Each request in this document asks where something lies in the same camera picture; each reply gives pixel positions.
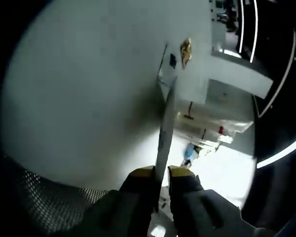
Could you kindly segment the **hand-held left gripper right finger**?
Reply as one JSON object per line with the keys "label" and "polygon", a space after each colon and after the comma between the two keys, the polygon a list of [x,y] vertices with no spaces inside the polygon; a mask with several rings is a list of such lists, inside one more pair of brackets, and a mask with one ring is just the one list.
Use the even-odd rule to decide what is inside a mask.
{"label": "hand-held left gripper right finger", "polygon": [[205,190],[189,169],[169,166],[170,210],[180,237],[272,237],[274,232],[244,221],[240,209]]}

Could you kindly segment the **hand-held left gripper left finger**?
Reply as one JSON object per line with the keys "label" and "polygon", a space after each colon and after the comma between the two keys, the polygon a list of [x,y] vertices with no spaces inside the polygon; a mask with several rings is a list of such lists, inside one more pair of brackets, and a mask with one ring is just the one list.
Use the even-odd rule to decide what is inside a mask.
{"label": "hand-held left gripper left finger", "polygon": [[98,200],[71,229],[72,237],[145,237],[156,200],[155,168],[132,171],[119,190]]}

